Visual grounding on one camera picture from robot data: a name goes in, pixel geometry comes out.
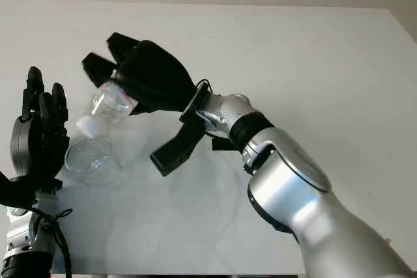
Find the cable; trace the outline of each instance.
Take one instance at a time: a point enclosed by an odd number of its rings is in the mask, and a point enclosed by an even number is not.
[[[207,83],[207,85],[208,85],[208,89],[210,89],[210,91],[211,92],[213,92],[213,90],[211,89],[211,85],[210,85],[210,82],[209,82],[209,80],[207,79],[207,78],[203,78],[201,81],[199,81],[197,84],[196,84],[196,87],[198,87],[202,82],[206,82]]]
[[[68,248],[68,244],[66,243],[65,237],[61,229],[59,228],[59,224],[57,220],[59,218],[68,216],[72,213],[72,209],[69,208],[67,210],[62,211],[60,214],[56,215],[55,217],[44,213],[41,210],[38,210],[37,208],[29,207],[26,208],[29,211],[32,211],[35,214],[38,214],[41,218],[45,219],[54,229],[54,237],[55,241],[57,242],[57,245],[61,249],[61,252],[64,257],[64,264],[65,264],[65,277],[66,278],[72,278],[72,272],[71,272],[71,257],[70,257],[70,250]]]

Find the robot finger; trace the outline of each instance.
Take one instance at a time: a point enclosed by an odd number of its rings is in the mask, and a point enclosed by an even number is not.
[[[22,120],[28,120],[31,110],[39,111],[39,96],[44,92],[41,71],[32,66],[27,74],[26,89],[23,90]]]
[[[138,40],[124,36],[119,33],[113,33],[109,39],[107,39],[107,44],[113,58],[115,58],[116,63],[120,65],[127,59],[129,54],[135,49]]]
[[[82,63],[85,73],[96,87],[99,87],[108,81],[117,67],[113,62],[108,61],[95,53],[89,53]]]
[[[52,98],[58,109],[59,120],[63,125],[68,120],[68,108],[66,106],[64,87],[60,83],[53,84]]]
[[[47,137],[53,137],[62,128],[61,119],[57,105],[48,92],[39,97],[40,119],[42,121],[42,132]]]

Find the table surface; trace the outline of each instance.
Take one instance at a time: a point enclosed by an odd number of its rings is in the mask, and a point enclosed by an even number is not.
[[[0,3],[0,167],[31,65],[47,89],[63,84],[74,123],[94,90],[80,62],[109,57],[114,31],[153,40],[215,92],[250,98],[328,173],[342,203],[417,268],[417,44],[387,10],[124,3]],[[293,237],[247,200],[236,152],[202,140],[162,178],[149,154],[180,128],[179,114],[130,117],[111,133],[124,163],[112,188],[68,180],[60,223],[75,273],[302,273]],[[0,213],[0,241],[8,222]],[[60,252],[54,270],[63,271]]]

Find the bottle label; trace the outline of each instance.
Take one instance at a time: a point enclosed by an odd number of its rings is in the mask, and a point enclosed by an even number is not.
[[[118,84],[111,82],[111,85],[109,84],[109,82],[105,82],[104,84],[102,84],[99,89],[102,90],[114,90],[116,89],[118,93],[120,93],[121,95],[123,95],[124,99],[126,99],[126,101],[129,103],[129,105],[131,106],[131,108],[134,108],[138,101],[134,100],[133,98],[131,98],[124,90],[122,87],[118,86]]]

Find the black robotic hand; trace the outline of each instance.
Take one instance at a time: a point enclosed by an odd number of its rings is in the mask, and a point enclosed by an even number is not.
[[[133,115],[157,110],[183,112],[187,108],[197,89],[174,56],[154,42],[119,33],[113,33],[107,43],[116,64],[94,53],[83,60],[85,72],[97,87],[114,79],[139,102]],[[164,176],[190,157],[205,134],[204,122],[196,115],[182,115],[180,121],[184,124],[179,133],[151,154]]]
[[[195,93],[188,72],[167,51],[149,40],[113,33],[107,40],[116,64],[95,53],[83,60],[84,70],[99,87],[114,79],[137,100],[133,115],[157,110],[183,112]]]
[[[17,176],[9,181],[0,173],[0,203],[26,208],[38,189],[59,189],[55,179],[64,164],[69,138],[64,123],[68,109],[63,87],[44,92],[42,74],[31,67],[23,91],[22,115],[14,123],[10,153]]]

